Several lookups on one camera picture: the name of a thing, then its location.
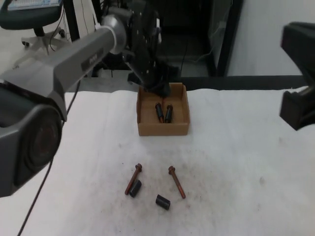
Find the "office chair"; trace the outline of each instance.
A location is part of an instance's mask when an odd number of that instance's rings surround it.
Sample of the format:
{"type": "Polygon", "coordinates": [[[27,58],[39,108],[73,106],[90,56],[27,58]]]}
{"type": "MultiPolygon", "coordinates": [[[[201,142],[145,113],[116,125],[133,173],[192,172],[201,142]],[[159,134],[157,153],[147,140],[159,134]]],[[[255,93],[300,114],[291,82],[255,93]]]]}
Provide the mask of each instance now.
{"type": "Polygon", "coordinates": [[[62,38],[66,35],[60,27],[57,30],[45,33],[43,27],[59,20],[62,13],[62,4],[57,7],[37,8],[30,10],[8,11],[7,6],[12,0],[4,0],[0,9],[0,27],[6,30],[34,29],[36,37],[22,38],[22,44],[28,49],[24,55],[14,63],[14,67],[32,58],[42,48],[49,54],[49,44],[62,47],[66,42],[54,37],[59,34],[62,38]]]}

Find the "black rubber cylinder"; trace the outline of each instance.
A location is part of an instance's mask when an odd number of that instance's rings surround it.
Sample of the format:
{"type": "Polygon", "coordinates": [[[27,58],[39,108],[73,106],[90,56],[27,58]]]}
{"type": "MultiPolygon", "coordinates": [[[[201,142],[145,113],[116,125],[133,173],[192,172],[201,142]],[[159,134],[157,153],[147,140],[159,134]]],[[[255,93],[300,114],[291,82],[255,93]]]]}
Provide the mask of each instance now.
{"type": "Polygon", "coordinates": [[[132,187],[131,187],[131,189],[129,191],[129,195],[134,198],[137,195],[137,193],[139,192],[139,189],[141,188],[141,185],[142,185],[141,181],[137,179],[133,183],[133,185],[132,185],[132,187]]]}
{"type": "Polygon", "coordinates": [[[164,208],[165,210],[168,210],[171,202],[167,200],[166,198],[162,197],[161,195],[157,196],[156,204],[158,204],[160,207],[164,208]]]}
{"type": "Polygon", "coordinates": [[[172,122],[172,113],[173,113],[173,106],[168,105],[166,116],[165,116],[165,123],[171,123],[172,122]]]}
{"type": "Polygon", "coordinates": [[[157,118],[159,119],[161,123],[163,123],[162,121],[164,120],[164,115],[163,115],[163,110],[160,103],[156,104],[156,111],[157,111],[157,118]]]}

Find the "black mount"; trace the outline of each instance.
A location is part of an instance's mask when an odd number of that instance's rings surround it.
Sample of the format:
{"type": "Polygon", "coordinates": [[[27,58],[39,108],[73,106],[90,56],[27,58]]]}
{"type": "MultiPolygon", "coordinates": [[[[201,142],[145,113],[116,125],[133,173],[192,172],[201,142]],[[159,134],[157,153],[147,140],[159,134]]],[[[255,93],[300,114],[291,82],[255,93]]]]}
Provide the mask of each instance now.
{"type": "Polygon", "coordinates": [[[315,123],[315,24],[290,23],[283,30],[282,48],[301,70],[309,87],[283,94],[280,117],[299,130],[315,123]]]}

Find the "bolt head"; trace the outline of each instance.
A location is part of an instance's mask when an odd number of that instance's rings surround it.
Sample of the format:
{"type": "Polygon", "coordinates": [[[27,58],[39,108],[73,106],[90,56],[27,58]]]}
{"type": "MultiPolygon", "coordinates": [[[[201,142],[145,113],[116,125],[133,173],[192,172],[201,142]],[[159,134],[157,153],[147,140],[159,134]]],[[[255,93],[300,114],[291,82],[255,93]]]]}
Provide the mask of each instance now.
{"type": "Polygon", "coordinates": [[[139,169],[139,170],[140,170],[140,172],[142,171],[142,166],[141,166],[141,164],[140,164],[140,163],[138,163],[138,164],[136,165],[136,169],[139,169]]]}
{"type": "Polygon", "coordinates": [[[172,171],[175,172],[175,167],[174,167],[174,166],[170,166],[170,167],[168,168],[168,173],[169,173],[170,175],[172,174],[172,171]]]}

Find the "white wall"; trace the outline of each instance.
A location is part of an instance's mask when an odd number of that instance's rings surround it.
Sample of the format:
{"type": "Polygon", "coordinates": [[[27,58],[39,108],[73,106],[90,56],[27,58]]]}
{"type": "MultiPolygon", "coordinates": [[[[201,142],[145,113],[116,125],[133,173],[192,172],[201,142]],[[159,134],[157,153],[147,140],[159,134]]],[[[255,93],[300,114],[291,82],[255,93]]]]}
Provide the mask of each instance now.
{"type": "Polygon", "coordinates": [[[299,75],[280,47],[293,21],[315,23],[315,0],[244,0],[228,75],[299,75]]]}

